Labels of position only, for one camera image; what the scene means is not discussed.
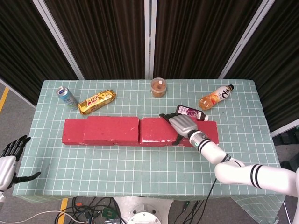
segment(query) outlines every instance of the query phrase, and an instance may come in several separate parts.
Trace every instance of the blue can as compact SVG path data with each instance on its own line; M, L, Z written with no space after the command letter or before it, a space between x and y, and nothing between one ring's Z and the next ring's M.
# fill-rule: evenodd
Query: blue can
M68 88L60 86L56 90L56 93L58 97L61 98L71 110L78 109L78 102Z

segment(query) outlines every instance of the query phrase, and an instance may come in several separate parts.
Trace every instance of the curtain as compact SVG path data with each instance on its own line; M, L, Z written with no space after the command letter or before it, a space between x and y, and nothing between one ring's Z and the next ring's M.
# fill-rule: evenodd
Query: curtain
M253 79L270 131L299 119L299 1L276 0L225 78Z
M86 79L142 79L143 0L46 0Z
M261 0L159 0L154 77L218 78Z
M0 3L0 78L36 105L45 79L77 79L34 4Z

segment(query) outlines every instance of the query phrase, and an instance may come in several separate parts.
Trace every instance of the red foam brick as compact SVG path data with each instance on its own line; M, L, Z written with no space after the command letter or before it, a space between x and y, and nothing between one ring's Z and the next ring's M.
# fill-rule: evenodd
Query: red foam brick
M66 119L62 133L65 145L86 145L83 140L86 119Z
M199 130L219 143L214 121L196 121ZM177 132L163 118L89 116L87 119L66 119L62 142L66 145L97 146L172 146ZM192 147L188 139L179 146Z
M84 143L88 145L137 145L138 137L138 117L89 116L86 119Z
M216 144L219 143L217 125L214 121L195 121L203 133ZM143 118L140 121L139 143L142 146L171 146L177 137L177 132L163 118ZM179 146L192 147L188 139L183 139Z

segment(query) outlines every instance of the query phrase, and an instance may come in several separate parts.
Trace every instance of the green grid tablecloth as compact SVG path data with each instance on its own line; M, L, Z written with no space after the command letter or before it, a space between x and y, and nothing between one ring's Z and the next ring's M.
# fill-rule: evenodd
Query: green grid tablecloth
M15 186L14 195L32 202L72 196L150 196L204 199L215 178L214 165L188 147L66 146L61 142L67 118L87 118L70 111L56 95L68 87L83 101L105 89L117 98L92 115L156 117L178 104L198 108L199 99L233 84L228 99L206 111L217 122L219 146L249 164L279 167L256 87L251 80L167 80L167 94L154 98L149 80L45 81L30 129L19 176L42 174ZM216 183L213 197L232 197L259 223L274 223L284 195L241 184Z

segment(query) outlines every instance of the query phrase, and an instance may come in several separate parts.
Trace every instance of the plastic cup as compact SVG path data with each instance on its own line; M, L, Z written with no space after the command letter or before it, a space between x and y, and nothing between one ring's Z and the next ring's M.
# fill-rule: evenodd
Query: plastic cup
M166 94L167 83L165 79L162 78L154 78L151 83L151 92L154 97L160 98Z

